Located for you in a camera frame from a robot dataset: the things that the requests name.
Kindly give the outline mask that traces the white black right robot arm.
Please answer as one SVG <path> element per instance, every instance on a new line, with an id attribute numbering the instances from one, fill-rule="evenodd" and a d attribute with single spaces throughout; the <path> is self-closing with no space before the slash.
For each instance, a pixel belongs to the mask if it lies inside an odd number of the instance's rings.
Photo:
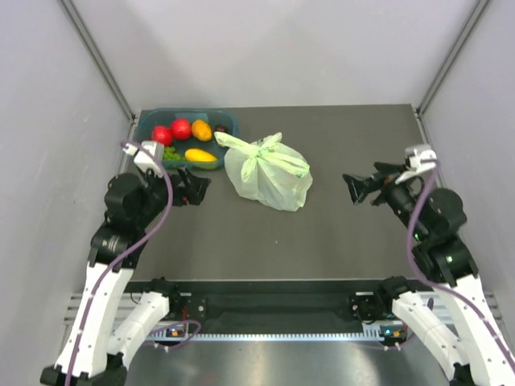
<path id="1" fill-rule="evenodd" d="M 451 385 L 512 385 L 514 355 L 488 306 L 479 269 L 459 228 L 467 221 L 459 195 L 433 188 L 440 163 L 419 167 L 377 162 L 369 177 L 344 175 L 354 204 L 378 193 L 406 226 L 406 256 L 418 281 L 433 289 L 453 324 L 449 328 L 403 277 L 384 280 L 377 312 L 401 319 L 423 343 Z"/>

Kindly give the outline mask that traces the light green plastic bag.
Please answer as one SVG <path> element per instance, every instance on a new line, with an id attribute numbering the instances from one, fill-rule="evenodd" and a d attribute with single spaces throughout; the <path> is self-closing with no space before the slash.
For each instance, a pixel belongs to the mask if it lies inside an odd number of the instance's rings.
<path id="1" fill-rule="evenodd" d="M 282 142 L 278 132 L 255 142 L 215 133 L 226 149 L 224 164 L 238 195 L 279 211 L 304 207 L 313 178 L 307 160 Z"/>

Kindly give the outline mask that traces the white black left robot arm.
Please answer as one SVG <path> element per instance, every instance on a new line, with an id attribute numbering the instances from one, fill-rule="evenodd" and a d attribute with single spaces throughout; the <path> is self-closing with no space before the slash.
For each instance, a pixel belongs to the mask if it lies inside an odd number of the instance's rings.
<path id="1" fill-rule="evenodd" d="M 183 308 L 179 289 L 154 279 L 120 326 L 117 308 L 155 218 L 173 206 L 200 205 L 210 179 L 186 168 L 159 176 L 152 170 L 123 173 L 108 184 L 105 217 L 91 239 L 86 282 L 68 341 L 57 361 L 42 370 L 42 385 L 123 385 L 138 349 L 163 318 Z"/>

